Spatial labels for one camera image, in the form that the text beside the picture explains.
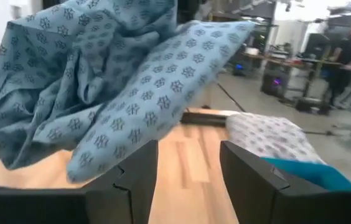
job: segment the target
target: black cable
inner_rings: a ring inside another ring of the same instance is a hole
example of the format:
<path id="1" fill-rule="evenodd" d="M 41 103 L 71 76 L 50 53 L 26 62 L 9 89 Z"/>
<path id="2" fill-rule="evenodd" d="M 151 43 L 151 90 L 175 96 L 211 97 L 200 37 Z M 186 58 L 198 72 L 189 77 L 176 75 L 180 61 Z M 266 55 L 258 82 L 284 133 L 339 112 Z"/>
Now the black cable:
<path id="1" fill-rule="evenodd" d="M 246 110 L 243 109 L 243 107 L 238 102 L 236 102 L 236 100 L 224 89 L 224 87 L 222 87 L 219 83 L 217 83 L 217 85 L 227 95 L 227 97 L 232 100 L 232 102 L 239 108 L 239 110 L 246 112 Z"/>
<path id="2" fill-rule="evenodd" d="M 227 95 L 227 97 L 229 97 L 229 99 L 231 99 L 234 104 L 239 108 L 239 110 L 241 110 L 242 112 L 245 112 L 246 113 L 246 110 L 243 109 L 243 107 L 238 103 L 236 102 L 236 100 L 224 89 L 224 87 L 221 86 L 221 84 L 217 83 L 218 87 L 220 87 L 220 89 Z M 304 131 L 304 134 L 315 134 L 315 135 L 325 135 L 325 136 L 336 136 L 334 133 L 330 133 L 328 131 L 326 132 L 317 132 L 317 131 Z"/>

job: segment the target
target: desk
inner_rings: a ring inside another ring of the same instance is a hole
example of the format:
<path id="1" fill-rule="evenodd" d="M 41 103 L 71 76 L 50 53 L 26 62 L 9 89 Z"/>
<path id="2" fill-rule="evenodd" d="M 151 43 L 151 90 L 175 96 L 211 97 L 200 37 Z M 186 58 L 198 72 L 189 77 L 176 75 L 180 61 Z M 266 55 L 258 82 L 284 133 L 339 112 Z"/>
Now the desk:
<path id="1" fill-rule="evenodd" d="M 309 58 L 304 58 L 301 61 L 302 62 L 306 62 L 306 63 L 319 63 L 319 62 L 322 62 L 323 65 L 341 65 L 341 63 L 338 63 L 338 62 L 321 61 L 321 60 L 309 59 Z"/>
<path id="2" fill-rule="evenodd" d="M 232 111 L 190 109 L 229 115 Z M 222 177 L 220 141 L 225 128 L 178 125 L 159 143 L 159 165 L 151 224 L 236 224 L 235 212 Z M 39 163 L 8 171 L 0 162 L 0 186 L 22 189 L 81 187 L 66 181 L 70 153 L 60 151 Z"/>
<path id="3" fill-rule="evenodd" d="M 244 74 L 247 77 L 256 77 L 257 76 L 257 69 L 261 68 L 262 61 L 265 60 L 267 63 L 275 63 L 276 65 L 282 67 L 289 67 L 289 68 L 298 68 L 298 69 L 306 69 L 306 65 L 297 64 L 293 62 L 289 62 L 286 60 L 280 60 L 278 58 L 271 58 L 265 55 L 251 55 L 246 53 L 241 53 L 235 55 L 232 58 L 232 61 L 235 63 L 240 63 L 243 67 L 243 70 L 240 73 Z"/>

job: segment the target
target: black equipment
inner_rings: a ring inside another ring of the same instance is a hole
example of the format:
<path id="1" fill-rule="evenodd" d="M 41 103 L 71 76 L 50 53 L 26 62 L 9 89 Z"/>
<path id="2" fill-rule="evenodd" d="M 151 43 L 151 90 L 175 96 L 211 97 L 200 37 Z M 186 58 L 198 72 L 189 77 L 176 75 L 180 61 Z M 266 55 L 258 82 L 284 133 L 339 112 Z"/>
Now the black equipment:
<path id="1" fill-rule="evenodd" d="M 307 75 L 292 75 L 293 67 L 268 60 L 260 90 L 280 100 L 292 101 L 301 97 Z"/>
<path id="2" fill-rule="evenodd" d="M 220 161 L 239 223 L 351 224 L 351 191 L 330 192 L 228 141 Z"/>
<path id="3" fill-rule="evenodd" d="M 315 98 L 300 98 L 297 99 L 294 106 L 299 112 L 314 113 L 318 115 L 328 116 L 330 113 L 330 106 L 328 103 Z"/>
<path id="4" fill-rule="evenodd" d="M 207 2 L 207 0 L 178 1 L 177 22 L 183 24 L 194 20 L 200 4 L 204 4 L 205 2 Z"/>
<path id="5" fill-rule="evenodd" d="M 147 224 L 157 155 L 151 141 L 80 189 L 0 187 L 0 223 Z"/>
<path id="6" fill-rule="evenodd" d="M 325 35 L 310 34 L 303 56 L 304 58 L 320 60 L 326 53 L 327 47 L 329 47 L 329 45 L 330 40 Z"/>

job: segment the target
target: teal fabric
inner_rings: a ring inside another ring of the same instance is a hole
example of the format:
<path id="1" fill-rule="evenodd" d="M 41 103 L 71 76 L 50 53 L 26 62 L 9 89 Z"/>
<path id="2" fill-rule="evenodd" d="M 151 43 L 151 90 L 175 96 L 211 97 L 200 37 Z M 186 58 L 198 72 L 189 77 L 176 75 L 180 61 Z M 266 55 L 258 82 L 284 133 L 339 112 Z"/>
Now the teal fabric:
<path id="1" fill-rule="evenodd" d="M 163 138 L 252 22 L 176 23 L 176 0 L 69 0 L 7 25 L 0 158 L 8 169 L 73 151 L 83 182 Z"/>
<path id="2" fill-rule="evenodd" d="M 335 168 L 310 162 L 289 161 L 284 159 L 262 158 L 292 175 L 308 180 L 327 190 L 351 190 L 351 182 Z"/>

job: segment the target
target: concrete floor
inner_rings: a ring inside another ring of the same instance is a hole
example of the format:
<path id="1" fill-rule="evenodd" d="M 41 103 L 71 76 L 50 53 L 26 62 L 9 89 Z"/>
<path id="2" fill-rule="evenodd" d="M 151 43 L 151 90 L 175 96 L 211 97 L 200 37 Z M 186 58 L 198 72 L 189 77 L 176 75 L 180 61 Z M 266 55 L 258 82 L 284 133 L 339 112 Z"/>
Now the concrete floor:
<path id="1" fill-rule="evenodd" d="M 346 111 L 333 111 L 331 116 L 328 117 L 299 113 L 294 108 L 284 106 L 275 97 L 260 92 L 261 82 L 259 79 L 234 77 L 223 73 L 219 77 L 219 83 L 247 112 L 282 116 L 306 131 L 324 132 L 330 129 L 332 124 L 351 122 L 351 114 Z M 319 96 L 324 87 L 325 83 L 321 81 L 314 83 L 311 88 L 311 96 Z M 213 109 L 238 111 L 234 102 L 219 87 L 213 86 L 211 96 L 211 107 Z M 201 105 L 199 101 L 198 99 L 193 106 Z M 351 180 L 351 143 L 348 141 L 349 138 L 319 135 L 307 135 L 307 137 L 323 160 Z"/>

